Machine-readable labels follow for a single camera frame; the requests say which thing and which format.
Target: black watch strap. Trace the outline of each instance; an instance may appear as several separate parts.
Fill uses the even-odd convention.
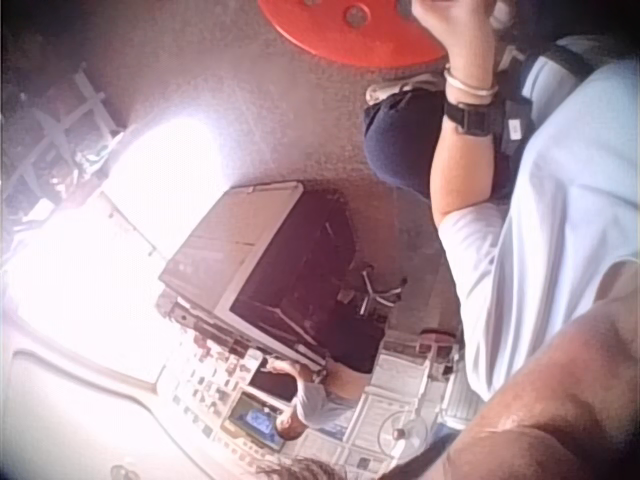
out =
[[[501,128],[500,111],[494,103],[488,105],[454,105],[445,99],[444,114],[458,125],[460,132],[472,137],[486,137]]]

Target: display screen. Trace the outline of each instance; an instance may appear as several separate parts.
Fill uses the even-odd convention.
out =
[[[284,445],[276,432],[279,414],[273,405],[243,392],[229,414],[229,421],[253,440],[278,452]]]

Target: floor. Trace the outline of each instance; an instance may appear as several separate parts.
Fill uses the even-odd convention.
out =
[[[375,280],[409,280],[391,325],[457,327],[428,205],[374,178],[362,152],[365,88],[406,72],[314,57],[276,32],[255,1],[87,3],[89,75],[128,126],[125,147],[171,118],[197,116],[217,132],[232,184],[295,179],[340,189]]]

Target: bracelet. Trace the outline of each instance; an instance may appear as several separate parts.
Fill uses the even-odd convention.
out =
[[[458,80],[453,76],[453,74],[451,73],[451,66],[449,64],[444,67],[444,78],[447,79],[447,83],[451,84],[452,87],[456,87],[459,90],[463,90],[478,97],[491,97],[498,91],[498,85],[494,85],[489,89],[475,88],[471,85],[467,85],[463,81]]]

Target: red disc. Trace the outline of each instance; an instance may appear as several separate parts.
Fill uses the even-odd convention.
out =
[[[259,0],[285,37],[320,57],[360,67],[430,62],[442,47],[397,0]]]

